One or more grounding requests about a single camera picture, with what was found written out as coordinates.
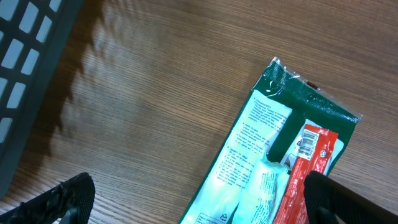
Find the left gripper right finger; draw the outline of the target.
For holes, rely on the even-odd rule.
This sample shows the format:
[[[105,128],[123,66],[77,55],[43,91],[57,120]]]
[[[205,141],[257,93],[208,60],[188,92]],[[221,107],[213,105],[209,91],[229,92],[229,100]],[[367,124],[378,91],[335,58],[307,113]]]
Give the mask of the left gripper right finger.
[[[306,176],[303,192],[309,224],[397,224],[397,215],[317,171]]]

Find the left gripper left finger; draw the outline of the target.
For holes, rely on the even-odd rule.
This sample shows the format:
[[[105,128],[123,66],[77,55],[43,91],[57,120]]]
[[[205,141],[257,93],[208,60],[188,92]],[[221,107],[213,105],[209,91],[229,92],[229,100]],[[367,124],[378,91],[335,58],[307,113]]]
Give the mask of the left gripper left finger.
[[[61,182],[43,194],[3,213],[1,223],[87,224],[95,201],[95,185],[87,172]]]

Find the red sachet stick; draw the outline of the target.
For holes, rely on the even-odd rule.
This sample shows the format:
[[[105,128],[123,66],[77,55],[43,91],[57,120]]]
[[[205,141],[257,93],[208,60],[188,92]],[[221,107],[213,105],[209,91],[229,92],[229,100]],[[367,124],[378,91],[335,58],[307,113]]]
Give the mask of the red sachet stick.
[[[322,173],[330,160],[338,133],[310,124],[305,125],[302,143],[289,183],[273,224],[304,224],[308,215],[304,197],[304,180],[311,171]]]

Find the pale teal sachet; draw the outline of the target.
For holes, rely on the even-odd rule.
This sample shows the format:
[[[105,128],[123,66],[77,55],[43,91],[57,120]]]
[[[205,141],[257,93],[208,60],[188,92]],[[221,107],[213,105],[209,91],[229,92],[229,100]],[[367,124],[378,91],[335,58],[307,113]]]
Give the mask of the pale teal sachet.
[[[232,224],[274,221],[289,180],[289,168],[278,162],[257,161],[243,189]]]

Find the green plastic packet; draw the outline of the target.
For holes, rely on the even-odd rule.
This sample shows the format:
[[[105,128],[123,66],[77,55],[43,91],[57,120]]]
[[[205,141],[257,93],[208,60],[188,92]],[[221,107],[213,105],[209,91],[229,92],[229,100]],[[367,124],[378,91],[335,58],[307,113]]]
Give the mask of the green plastic packet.
[[[231,223],[255,163],[291,156],[306,124],[338,133],[336,152],[324,172],[329,175],[362,117],[274,57],[251,88],[179,222]]]

